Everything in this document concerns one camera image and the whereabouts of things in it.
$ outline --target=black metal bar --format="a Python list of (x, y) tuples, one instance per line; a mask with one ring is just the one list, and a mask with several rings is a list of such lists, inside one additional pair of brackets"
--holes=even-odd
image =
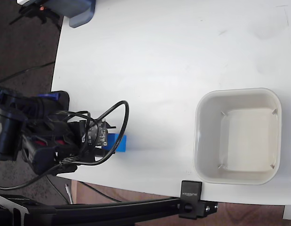
[(204, 218), (217, 211), (217, 202), (200, 200), (202, 183), (182, 181), (181, 198), (108, 204), (47, 206), (20, 195), (0, 195), (4, 226), (127, 226), (179, 214)]
[(179, 213), (179, 198), (97, 205), (56, 206), (53, 225), (128, 225)]

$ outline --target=blue object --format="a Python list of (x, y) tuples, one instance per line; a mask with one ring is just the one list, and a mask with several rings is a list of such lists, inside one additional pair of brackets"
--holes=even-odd
[[(111, 148), (115, 144), (115, 141), (116, 141), (118, 135), (119, 134), (116, 134), (116, 133), (109, 133), (107, 136), (108, 145), (105, 146), (104, 149), (111, 150)], [(123, 138), (122, 138), (120, 144), (118, 145), (116, 152), (126, 152), (126, 135), (123, 135)]]
[(38, 97), (50, 98), (50, 99), (54, 99), (58, 101), (60, 94), (59, 93), (46, 93), (46, 94), (39, 94)]

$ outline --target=square container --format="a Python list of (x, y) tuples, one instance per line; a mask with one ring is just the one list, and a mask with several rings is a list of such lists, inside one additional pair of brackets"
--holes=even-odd
[(214, 91), (197, 106), (194, 167), (208, 183), (261, 185), (280, 163), (282, 107), (264, 88)]

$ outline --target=metal bracket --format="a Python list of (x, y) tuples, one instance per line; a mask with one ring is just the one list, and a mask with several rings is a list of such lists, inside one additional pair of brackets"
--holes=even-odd
[(205, 218), (216, 213), (217, 202), (201, 200), (202, 182), (182, 181), (180, 198), (180, 218), (197, 219)]
[(14, 226), (50, 226), (56, 209), (21, 195), (0, 194), (0, 206), (12, 214)]

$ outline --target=wooden floor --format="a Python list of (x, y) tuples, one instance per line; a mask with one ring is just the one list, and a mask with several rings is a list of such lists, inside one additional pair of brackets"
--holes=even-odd
[[(121, 201), (138, 201), (163, 198), (164, 196), (131, 192), (116, 188), (89, 184), (99, 191)], [(95, 204), (112, 202), (92, 191), (80, 182), (72, 181), (72, 196), (75, 203)], [(284, 206), (245, 205), (219, 203), (218, 212), (198, 220), (181, 219), (171, 216), (157, 220), (140, 222), (138, 226), (291, 226), (291, 221), (283, 220)]]

